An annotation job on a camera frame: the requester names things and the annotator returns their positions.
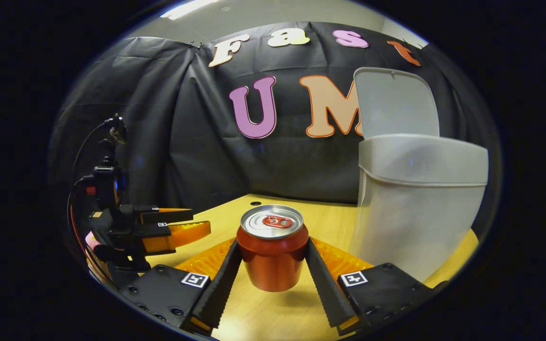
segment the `pull tab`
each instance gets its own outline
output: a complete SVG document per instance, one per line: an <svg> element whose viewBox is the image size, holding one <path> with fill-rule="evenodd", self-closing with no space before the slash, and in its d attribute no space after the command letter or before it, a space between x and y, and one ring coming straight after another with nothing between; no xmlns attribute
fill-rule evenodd
<svg viewBox="0 0 546 341"><path fill-rule="evenodd" d="M292 226L292 222L290 221L290 219L284 218L283 216L276 216L276 215L266 216L263 219L263 223L266 226L279 227L281 229L285 229L287 227Z"/></svg>

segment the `white container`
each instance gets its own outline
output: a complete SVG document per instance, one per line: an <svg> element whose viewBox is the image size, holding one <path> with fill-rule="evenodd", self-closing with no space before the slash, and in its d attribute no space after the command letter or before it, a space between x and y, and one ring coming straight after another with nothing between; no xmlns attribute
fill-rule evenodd
<svg viewBox="0 0 546 341"><path fill-rule="evenodd" d="M426 280L473 224L488 182L487 149L438 136L378 135L359 144L359 168L349 252Z"/></svg>

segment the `wooden table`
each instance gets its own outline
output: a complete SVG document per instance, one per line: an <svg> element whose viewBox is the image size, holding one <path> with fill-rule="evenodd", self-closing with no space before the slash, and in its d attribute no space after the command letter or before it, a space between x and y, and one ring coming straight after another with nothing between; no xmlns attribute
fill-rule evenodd
<svg viewBox="0 0 546 341"><path fill-rule="evenodd" d="M349 243L355 229L357 207L314 201L247 195L195 214L194 221L210 220L212 233L201 240L179 247L175 254L147 257L151 266L176 266L208 248L232 238L240 226L240 217L262 205L280 204L297 209L305 218L309 235L350 253ZM477 237L469 231L446 263L425 281L428 287L451 278L467 261L477 246ZM220 326L212 336L221 341L253 340L338 340L336 328L328 324L308 266L303 265L298 284L288 291L268 293L252 285L241 265L231 289Z"/></svg>

